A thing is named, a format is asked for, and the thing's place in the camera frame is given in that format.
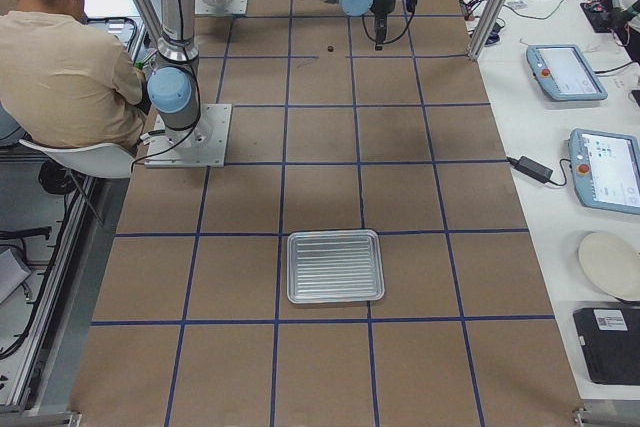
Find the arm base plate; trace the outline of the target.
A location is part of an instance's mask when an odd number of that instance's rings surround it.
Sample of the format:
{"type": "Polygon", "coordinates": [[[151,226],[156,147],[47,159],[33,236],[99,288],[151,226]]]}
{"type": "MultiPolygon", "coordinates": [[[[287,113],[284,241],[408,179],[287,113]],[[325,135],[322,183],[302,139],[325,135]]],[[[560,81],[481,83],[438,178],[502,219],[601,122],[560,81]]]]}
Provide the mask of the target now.
{"type": "Polygon", "coordinates": [[[231,116],[231,104],[203,104],[195,129],[175,147],[189,130],[167,130],[157,114],[154,129],[164,133],[150,139],[144,164],[148,168],[223,167],[231,116]]]}
{"type": "Polygon", "coordinates": [[[248,0],[195,0],[195,15],[209,17],[244,16],[248,0]]]}

